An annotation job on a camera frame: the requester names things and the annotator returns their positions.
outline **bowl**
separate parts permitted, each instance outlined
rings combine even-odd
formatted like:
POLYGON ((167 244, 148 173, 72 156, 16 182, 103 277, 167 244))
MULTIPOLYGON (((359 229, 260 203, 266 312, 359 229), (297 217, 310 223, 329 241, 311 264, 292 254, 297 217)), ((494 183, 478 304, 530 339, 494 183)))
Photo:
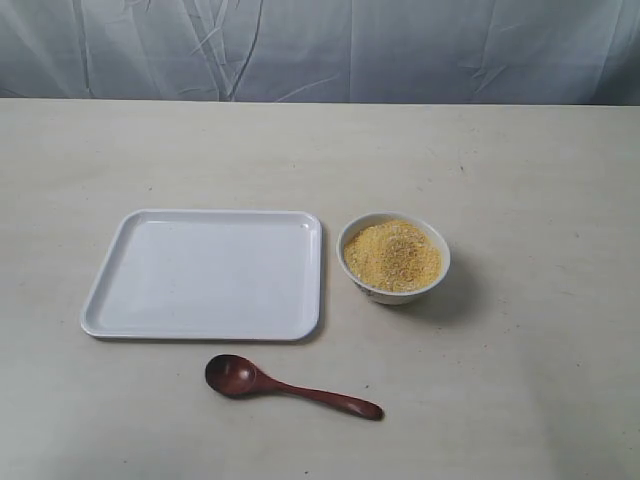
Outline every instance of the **bowl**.
POLYGON ((338 242, 336 244, 336 253, 338 255, 340 265, 342 265, 345 273, 351 280, 353 280, 353 283, 356 284, 360 291, 363 292, 370 300, 377 303, 383 303, 385 305, 401 305, 425 296, 432 288, 442 281, 449 270, 449 265, 451 264, 451 252, 449 251, 449 246, 442 235, 440 235, 440 233, 427 222, 400 212, 374 212, 356 218, 344 227, 342 232, 340 232, 340 236, 338 237, 338 242), (380 225, 381 223, 389 222, 391 220, 404 220, 419 228, 427 235, 431 244, 440 251, 440 255, 442 256, 440 274, 433 282, 420 290, 414 290, 411 292, 388 292, 386 290, 374 288, 362 282, 356 275, 354 275, 351 270, 349 270, 347 262, 344 259, 344 246, 359 232, 367 227, 380 225))

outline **yellow powder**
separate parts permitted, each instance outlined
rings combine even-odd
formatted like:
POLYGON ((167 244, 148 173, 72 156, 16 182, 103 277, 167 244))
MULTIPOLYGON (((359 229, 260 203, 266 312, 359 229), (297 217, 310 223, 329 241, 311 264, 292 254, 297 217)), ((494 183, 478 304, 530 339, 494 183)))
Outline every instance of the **yellow powder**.
POLYGON ((402 220, 365 228, 344 247, 351 272, 362 282, 389 292, 411 292, 440 274, 440 251, 425 233, 402 220))

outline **white cloth backdrop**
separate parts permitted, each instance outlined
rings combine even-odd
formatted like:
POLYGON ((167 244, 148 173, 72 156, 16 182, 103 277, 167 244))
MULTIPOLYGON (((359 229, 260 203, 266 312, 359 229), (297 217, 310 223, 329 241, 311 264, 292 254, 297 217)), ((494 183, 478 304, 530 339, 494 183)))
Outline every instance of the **white cloth backdrop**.
POLYGON ((0 96, 640 104, 640 0, 0 0, 0 96))

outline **wooden spoon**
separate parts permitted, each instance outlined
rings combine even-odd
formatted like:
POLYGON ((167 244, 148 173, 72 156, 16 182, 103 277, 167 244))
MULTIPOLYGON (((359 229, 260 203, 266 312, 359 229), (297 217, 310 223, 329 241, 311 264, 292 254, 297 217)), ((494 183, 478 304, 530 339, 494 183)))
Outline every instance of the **wooden spoon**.
POLYGON ((213 357, 205 368, 204 377, 211 388, 230 398, 280 392, 308 398, 367 420, 382 420, 384 417, 384 411, 371 402, 287 385, 271 378, 249 360, 237 355, 213 357))

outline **table surface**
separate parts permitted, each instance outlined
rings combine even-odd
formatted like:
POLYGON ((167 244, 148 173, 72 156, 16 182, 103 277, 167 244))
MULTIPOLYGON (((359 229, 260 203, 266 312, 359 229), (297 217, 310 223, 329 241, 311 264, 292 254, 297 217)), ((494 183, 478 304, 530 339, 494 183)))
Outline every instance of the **table surface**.
POLYGON ((0 101, 0 478, 640 478, 640 108, 0 101), (305 210, 321 329, 297 344, 90 338, 117 224, 305 210), (431 297, 369 303, 334 254, 373 210, 426 219, 431 297), (381 423, 206 386, 214 355, 362 396, 381 423))

